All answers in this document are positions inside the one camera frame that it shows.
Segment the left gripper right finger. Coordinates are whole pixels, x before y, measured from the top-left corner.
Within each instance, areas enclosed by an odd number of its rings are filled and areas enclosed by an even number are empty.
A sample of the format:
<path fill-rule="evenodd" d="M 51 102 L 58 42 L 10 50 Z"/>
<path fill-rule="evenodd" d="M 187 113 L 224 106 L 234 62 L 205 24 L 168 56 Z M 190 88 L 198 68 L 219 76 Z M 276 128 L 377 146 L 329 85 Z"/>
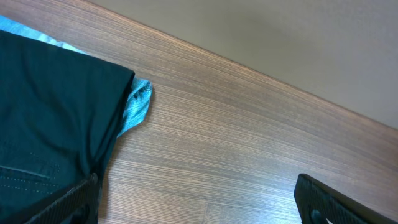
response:
<path fill-rule="evenodd" d="M 397 224 L 307 174 L 298 175 L 294 198 L 303 224 Z"/>

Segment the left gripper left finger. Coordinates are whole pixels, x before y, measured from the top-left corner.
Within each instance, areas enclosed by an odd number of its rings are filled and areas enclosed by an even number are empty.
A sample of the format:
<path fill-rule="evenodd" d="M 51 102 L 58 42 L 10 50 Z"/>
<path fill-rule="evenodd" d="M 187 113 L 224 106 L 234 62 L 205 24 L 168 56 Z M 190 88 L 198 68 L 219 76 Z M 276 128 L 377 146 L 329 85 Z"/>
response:
<path fill-rule="evenodd" d="M 60 189 L 33 205 L 1 220 L 1 223 L 96 224 L 101 197 L 101 183 L 95 173 Z"/>

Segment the black shorts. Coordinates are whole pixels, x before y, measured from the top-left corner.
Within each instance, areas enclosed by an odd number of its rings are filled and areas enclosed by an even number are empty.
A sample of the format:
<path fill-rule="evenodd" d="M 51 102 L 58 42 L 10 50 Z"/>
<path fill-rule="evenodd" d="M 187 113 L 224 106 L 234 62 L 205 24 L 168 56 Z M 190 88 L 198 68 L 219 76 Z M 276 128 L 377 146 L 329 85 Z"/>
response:
<path fill-rule="evenodd" d="M 134 72 L 1 32 L 1 217 L 103 179 Z"/>

